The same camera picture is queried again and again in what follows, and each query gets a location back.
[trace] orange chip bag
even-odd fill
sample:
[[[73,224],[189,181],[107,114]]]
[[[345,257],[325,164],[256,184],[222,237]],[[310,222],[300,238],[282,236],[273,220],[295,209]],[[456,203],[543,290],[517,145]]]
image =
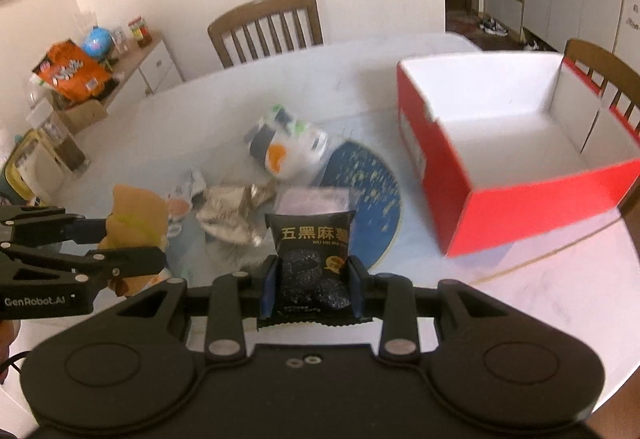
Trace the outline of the orange chip bag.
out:
[[[33,72],[75,102],[100,96],[111,80],[111,75],[71,40],[52,45]]]

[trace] white marble table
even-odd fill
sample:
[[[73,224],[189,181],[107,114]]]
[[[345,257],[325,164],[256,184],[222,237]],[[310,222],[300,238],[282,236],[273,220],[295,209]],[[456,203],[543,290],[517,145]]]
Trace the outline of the white marble table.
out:
[[[584,340],[606,368],[601,404],[640,364],[640,266],[617,210],[465,257],[446,259],[437,248],[427,204],[399,140],[395,67],[408,56],[475,50],[452,34],[375,38],[268,58],[185,83],[82,132],[78,141],[92,165],[56,202],[70,212],[106,216],[116,183],[165,194],[195,165],[204,167],[210,180],[221,180],[236,158],[221,148],[236,145],[267,108],[283,103],[332,133],[364,142],[398,178],[401,228],[374,273],[398,273],[428,287],[457,278]],[[103,291],[96,307],[116,301]],[[12,351],[32,348],[79,319],[25,322]],[[196,322],[190,347],[202,347],[202,330]],[[379,322],[247,332],[250,345],[370,342],[376,347],[379,337]],[[423,350],[436,346],[429,321],[420,322],[420,340]],[[5,397],[27,408],[17,375],[11,373],[3,388]],[[33,426],[24,416],[19,425],[8,424],[9,430],[23,433]]]

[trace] jar with red lid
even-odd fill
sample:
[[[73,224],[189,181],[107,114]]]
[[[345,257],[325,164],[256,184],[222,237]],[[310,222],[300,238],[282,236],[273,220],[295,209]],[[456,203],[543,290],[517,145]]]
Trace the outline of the jar with red lid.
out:
[[[129,28],[141,49],[145,48],[152,42],[151,34],[149,34],[149,30],[146,28],[145,19],[142,18],[142,16],[139,16],[129,22]]]

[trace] black cable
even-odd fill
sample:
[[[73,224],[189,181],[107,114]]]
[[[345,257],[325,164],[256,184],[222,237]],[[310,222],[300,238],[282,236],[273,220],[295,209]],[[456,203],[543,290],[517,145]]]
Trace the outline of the black cable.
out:
[[[2,374],[2,372],[4,372],[9,367],[13,367],[16,371],[20,372],[20,369],[16,367],[14,363],[16,361],[20,361],[23,358],[26,358],[30,352],[31,351],[22,351],[21,353],[17,353],[16,355],[11,356],[11,358],[7,359],[6,361],[0,363],[0,374]]]

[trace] dining table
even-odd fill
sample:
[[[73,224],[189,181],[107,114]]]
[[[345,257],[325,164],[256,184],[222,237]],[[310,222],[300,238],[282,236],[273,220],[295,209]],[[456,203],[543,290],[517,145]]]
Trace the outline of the dining table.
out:
[[[214,72],[145,98],[76,135],[91,164],[82,176],[65,183],[54,202],[67,212],[99,218],[110,213],[118,183],[165,196],[192,168],[203,171],[207,184],[255,181],[261,176],[246,170],[244,134],[274,104],[285,105],[325,132],[366,146],[393,172],[401,218],[371,274],[403,275],[419,287],[457,279],[582,340],[604,365],[599,407],[640,365],[640,263],[619,211],[471,255],[446,257],[399,135],[398,62],[478,50],[452,33],[395,35],[293,51]],[[211,263],[204,240],[194,237],[178,257],[184,271],[206,271],[191,276],[190,285],[228,273]],[[65,249],[85,250],[73,245]],[[95,311],[121,300],[105,289],[95,299]],[[12,353],[30,350],[87,317],[23,321]],[[376,351],[381,328],[374,320],[343,327],[282,324],[257,330],[255,321],[245,321],[249,350],[255,343],[370,343]],[[194,319],[189,348],[203,349],[204,329],[202,319]],[[438,345],[433,321],[420,319],[419,330],[421,350],[433,350]],[[17,372],[10,372],[0,392],[0,407],[9,408],[6,400],[16,408],[12,417],[0,410],[0,428],[23,435],[36,426]]]

